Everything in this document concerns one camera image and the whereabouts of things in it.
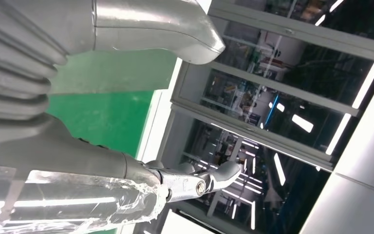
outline glass door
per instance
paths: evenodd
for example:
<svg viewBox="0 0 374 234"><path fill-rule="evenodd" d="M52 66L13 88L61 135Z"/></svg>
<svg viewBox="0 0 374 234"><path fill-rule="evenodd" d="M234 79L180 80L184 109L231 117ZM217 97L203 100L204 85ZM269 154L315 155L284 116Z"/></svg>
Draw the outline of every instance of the glass door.
<svg viewBox="0 0 374 234"><path fill-rule="evenodd" d="M302 1L282 3L214 1L226 50L184 64L173 103L331 170L374 93L374 40L311 25Z"/></svg>

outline transparent plastic film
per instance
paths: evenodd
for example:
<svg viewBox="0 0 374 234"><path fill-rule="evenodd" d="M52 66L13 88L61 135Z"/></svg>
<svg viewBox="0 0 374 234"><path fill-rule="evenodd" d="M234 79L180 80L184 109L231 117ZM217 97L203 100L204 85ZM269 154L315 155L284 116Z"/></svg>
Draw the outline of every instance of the transparent plastic film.
<svg viewBox="0 0 374 234"><path fill-rule="evenodd" d="M128 179L31 171L19 179L0 167L0 234L90 233L146 222L168 189Z"/></svg>

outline metal bolt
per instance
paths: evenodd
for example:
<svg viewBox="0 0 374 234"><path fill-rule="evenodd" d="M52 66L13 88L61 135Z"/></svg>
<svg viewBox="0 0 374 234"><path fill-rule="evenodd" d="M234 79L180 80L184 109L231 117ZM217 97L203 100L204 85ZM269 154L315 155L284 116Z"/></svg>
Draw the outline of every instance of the metal bolt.
<svg viewBox="0 0 374 234"><path fill-rule="evenodd" d="M206 189L206 187L204 186L204 183L202 181L200 181L198 184L197 184L197 187L196 187L196 192L199 196L203 195L204 193L204 190Z"/></svg>

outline ceiling light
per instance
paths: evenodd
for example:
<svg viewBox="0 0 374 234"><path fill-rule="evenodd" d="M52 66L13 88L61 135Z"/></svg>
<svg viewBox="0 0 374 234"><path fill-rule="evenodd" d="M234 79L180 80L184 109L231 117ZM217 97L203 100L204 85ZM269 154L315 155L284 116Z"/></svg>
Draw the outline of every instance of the ceiling light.
<svg viewBox="0 0 374 234"><path fill-rule="evenodd" d="M241 173L243 176L245 176L245 177L249 177L250 179L252 179L252 180L254 180L255 182L259 182L260 184L263 184L263 182L261 182L260 180L258 180L258 179L255 179L255 178L253 178L253 177L251 177L251 176L248 176L248 175L246 175L246 174L243 174L243 173Z"/></svg>
<svg viewBox="0 0 374 234"><path fill-rule="evenodd" d="M330 12L334 11L341 3L343 2L343 0L337 0L335 3L333 3L333 5L330 7Z"/></svg>
<svg viewBox="0 0 374 234"><path fill-rule="evenodd" d="M67 206L67 205L108 203L108 202L115 202L115 201L116 201L115 197L60 199L60 200L30 200L30 201L16 201L14 203L14 207ZM3 205L5 205L5 201L0 201L0 207Z"/></svg>
<svg viewBox="0 0 374 234"><path fill-rule="evenodd" d="M278 175L279 175L280 185L283 186L284 182L286 181L286 178L284 177L283 168L281 167L279 155L277 153L274 156L274 160L275 160L276 170L278 171Z"/></svg>
<svg viewBox="0 0 374 234"><path fill-rule="evenodd" d="M201 168L207 170L207 167L205 167L205 166L203 166L203 165L197 164L197 166L199 166L199 167L201 167Z"/></svg>
<svg viewBox="0 0 374 234"><path fill-rule="evenodd" d="M234 206L233 206L233 214L231 215L232 219L234 219L234 216L236 215L236 208L237 208L237 205L234 204Z"/></svg>
<svg viewBox="0 0 374 234"><path fill-rule="evenodd" d="M255 190L255 189L253 189L253 188L250 188L249 186L245 186L245 188L247 188L248 190L250 190L250 191L253 191L253 192L255 192L255 193L257 193L257 194L261 194L261 192L259 191L259 190Z"/></svg>
<svg viewBox="0 0 374 234"><path fill-rule="evenodd" d="M256 184L253 184L252 182L248 181L247 184L250 184L250 185L253 185L254 187L256 188L259 188L259 189L263 189L262 187L260 187L259 185L256 185Z"/></svg>
<svg viewBox="0 0 374 234"><path fill-rule="evenodd" d="M300 117L298 115L293 115L292 121L295 124L299 125L301 128L303 128L308 133L311 132L312 129L313 129L313 124L311 122L303 119L302 117Z"/></svg>
<svg viewBox="0 0 374 234"><path fill-rule="evenodd" d="M255 157L255 156L256 156L255 154L252 154L251 152L248 152L248 151L246 151L245 154L250 155L250 156L252 156L252 157Z"/></svg>
<svg viewBox="0 0 374 234"><path fill-rule="evenodd" d="M251 214L251 223L250 223L250 228L252 229L252 230L254 230L256 227L255 227L255 216L256 216L256 202L255 201L253 201L252 203L252 214Z"/></svg>
<svg viewBox="0 0 374 234"><path fill-rule="evenodd" d="M320 17L320 19L315 23L315 26L319 26L324 20L325 20L326 16L323 15L322 17Z"/></svg>
<svg viewBox="0 0 374 234"><path fill-rule="evenodd" d="M245 145L248 145L248 146L254 147L254 145L252 145L252 144L250 144L250 143L247 143L247 142L245 142L245 141L243 141L242 143L245 144Z"/></svg>
<svg viewBox="0 0 374 234"><path fill-rule="evenodd" d="M284 111L284 106L281 103L278 103L276 108L278 108L278 110L281 111L281 112Z"/></svg>
<svg viewBox="0 0 374 234"><path fill-rule="evenodd" d="M253 158L253 174L256 173L256 158Z"/></svg>
<svg viewBox="0 0 374 234"><path fill-rule="evenodd" d="M362 100L365 97L365 94L368 92L368 89L371 86L373 80L374 80L374 64L372 65L371 69L369 70L368 75L365 78L365 81L363 82L362 86L360 87L359 92L357 93L357 96L354 100L354 103L352 104L353 108L355 108L355 109L359 108L359 106L362 103Z"/></svg>
<svg viewBox="0 0 374 234"><path fill-rule="evenodd" d="M343 130L345 130L346 125L349 122L349 119L351 118L350 114L345 114L342 118L342 121L339 124L339 127L337 128L335 135L333 136L332 140L330 141L330 144L328 146L328 149L326 150L327 155L332 155L333 150L336 147L337 142L340 139L340 136L342 136Z"/></svg>
<svg viewBox="0 0 374 234"><path fill-rule="evenodd" d="M85 222L96 221L99 218L70 218L70 219L32 219L32 220L6 220L5 224L26 224L26 223L58 223L58 222Z"/></svg>

